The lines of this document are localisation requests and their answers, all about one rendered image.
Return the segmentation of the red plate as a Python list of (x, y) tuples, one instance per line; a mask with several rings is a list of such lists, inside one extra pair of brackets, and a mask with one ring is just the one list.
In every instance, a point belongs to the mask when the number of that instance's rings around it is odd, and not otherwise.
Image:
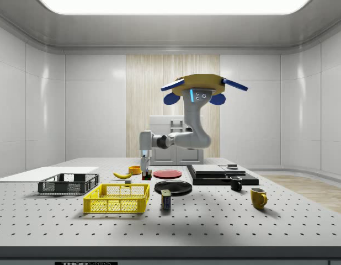
[(182, 176), (181, 171), (175, 170), (175, 169), (163, 169), (159, 171), (155, 171), (153, 173), (153, 176), (155, 178), (160, 179), (175, 179)]

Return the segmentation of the white cabinet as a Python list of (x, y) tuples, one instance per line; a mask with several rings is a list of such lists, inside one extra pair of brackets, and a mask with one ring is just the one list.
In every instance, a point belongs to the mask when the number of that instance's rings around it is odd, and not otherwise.
[[(150, 115), (150, 130), (156, 135), (185, 132), (183, 115)], [(188, 150), (175, 145), (168, 149), (152, 149), (151, 165), (194, 165), (204, 163), (203, 150)]]

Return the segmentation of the black plate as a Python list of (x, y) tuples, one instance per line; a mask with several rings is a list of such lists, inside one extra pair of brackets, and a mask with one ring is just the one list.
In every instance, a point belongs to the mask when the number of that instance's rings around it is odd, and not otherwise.
[(161, 190), (169, 190), (171, 196), (186, 195), (192, 191), (192, 185), (185, 181), (167, 180), (155, 184), (154, 190), (161, 194)]

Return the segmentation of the flat-sided can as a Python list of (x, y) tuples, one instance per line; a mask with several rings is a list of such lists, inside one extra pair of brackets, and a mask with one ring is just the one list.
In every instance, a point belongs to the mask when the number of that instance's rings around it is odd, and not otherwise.
[(162, 196), (162, 209), (170, 209), (171, 208), (171, 192), (169, 189), (161, 190)]

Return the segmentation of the yellow basket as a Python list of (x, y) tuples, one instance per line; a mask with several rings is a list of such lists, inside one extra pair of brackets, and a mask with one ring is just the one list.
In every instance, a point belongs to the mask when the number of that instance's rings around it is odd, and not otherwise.
[(100, 184), (83, 198), (85, 213), (143, 213), (148, 184)]

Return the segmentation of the black stove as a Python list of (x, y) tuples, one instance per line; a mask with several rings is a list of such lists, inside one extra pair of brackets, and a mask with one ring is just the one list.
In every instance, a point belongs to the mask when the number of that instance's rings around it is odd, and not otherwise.
[(188, 165), (193, 185), (229, 185), (230, 177), (241, 177), (243, 185), (258, 185), (259, 179), (240, 168), (222, 165)]

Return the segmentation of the dark grey basket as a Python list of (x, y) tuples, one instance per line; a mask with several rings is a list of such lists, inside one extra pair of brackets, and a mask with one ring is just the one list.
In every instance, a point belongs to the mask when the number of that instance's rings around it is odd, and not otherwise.
[(41, 194), (85, 194), (99, 183), (99, 174), (60, 173), (38, 183)]

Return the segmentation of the white board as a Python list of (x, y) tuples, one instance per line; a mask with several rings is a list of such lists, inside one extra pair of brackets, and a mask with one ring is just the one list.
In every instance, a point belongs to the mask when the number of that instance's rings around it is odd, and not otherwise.
[(41, 167), (0, 178), (0, 182), (39, 182), (59, 173), (89, 173), (98, 167)]

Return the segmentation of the yellow mug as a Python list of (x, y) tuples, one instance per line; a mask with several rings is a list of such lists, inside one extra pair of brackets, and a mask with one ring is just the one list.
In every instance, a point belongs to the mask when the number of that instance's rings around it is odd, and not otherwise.
[(257, 209), (263, 209), (268, 202), (267, 193), (261, 188), (251, 188), (252, 204)]

